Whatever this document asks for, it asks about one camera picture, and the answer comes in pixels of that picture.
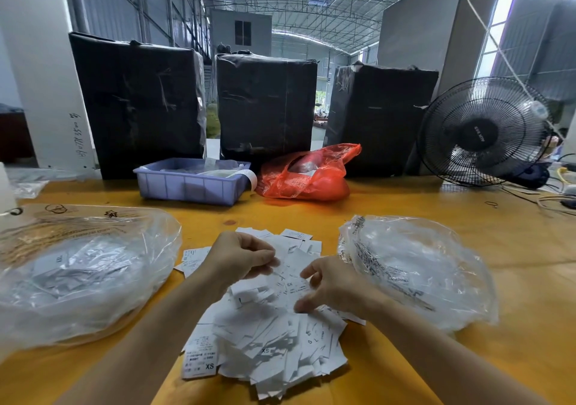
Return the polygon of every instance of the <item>electric fan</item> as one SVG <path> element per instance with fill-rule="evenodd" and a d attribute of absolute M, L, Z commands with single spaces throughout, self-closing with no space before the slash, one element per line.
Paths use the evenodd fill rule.
<path fill-rule="evenodd" d="M 550 176 L 542 157 L 552 130 L 546 99 L 506 77 L 461 83 L 429 105 L 416 149 L 436 176 L 463 186 L 505 181 L 526 188 Z"/>

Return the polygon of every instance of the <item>tape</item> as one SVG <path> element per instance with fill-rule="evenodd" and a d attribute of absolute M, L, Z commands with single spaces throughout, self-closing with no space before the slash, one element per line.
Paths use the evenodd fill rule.
<path fill-rule="evenodd" d="M 252 184 L 252 189 L 250 191 L 254 191 L 256 189 L 256 185 L 258 185 L 258 177 L 256 177 L 256 174 L 254 173 L 254 171 L 252 170 L 238 170 L 234 173 L 234 175 L 236 174 L 243 174 L 244 176 L 246 176 L 247 178 L 250 179 L 250 183 Z"/>

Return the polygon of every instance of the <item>forearm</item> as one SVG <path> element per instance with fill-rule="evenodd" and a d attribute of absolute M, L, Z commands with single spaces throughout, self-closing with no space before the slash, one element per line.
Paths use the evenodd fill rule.
<path fill-rule="evenodd" d="M 378 328 L 445 405 L 547 403 L 417 314 L 377 290 L 360 315 Z"/>
<path fill-rule="evenodd" d="M 222 288 L 200 267 L 64 394 L 58 405 L 148 405 Z"/>

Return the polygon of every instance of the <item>red plastic bag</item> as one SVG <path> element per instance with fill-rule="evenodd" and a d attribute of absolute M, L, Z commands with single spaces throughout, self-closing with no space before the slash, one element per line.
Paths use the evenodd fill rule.
<path fill-rule="evenodd" d="M 273 159 L 262 166 L 256 192 L 268 198 L 341 200 L 350 195 L 344 164 L 361 151 L 360 144 L 336 144 Z"/>

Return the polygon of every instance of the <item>window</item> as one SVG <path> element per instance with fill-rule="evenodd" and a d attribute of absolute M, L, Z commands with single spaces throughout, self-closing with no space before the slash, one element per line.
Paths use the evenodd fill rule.
<path fill-rule="evenodd" d="M 506 28 L 506 21 L 508 21 L 508 16 L 510 15 L 513 2 L 514 0 L 496 1 L 496 7 L 494 8 L 492 21 L 490 23 L 490 34 L 496 43 L 494 43 L 491 37 L 486 35 L 484 51 L 480 56 L 478 67 L 476 68 L 476 77 L 478 78 L 489 77 L 492 74 L 496 56 L 498 55 L 498 46 L 502 40 L 502 35 L 504 34 L 504 29 Z"/>
<path fill-rule="evenodd" d="M 236 45 L 252 45 L 252 23 L 250 21 L 234 21 Z"/>

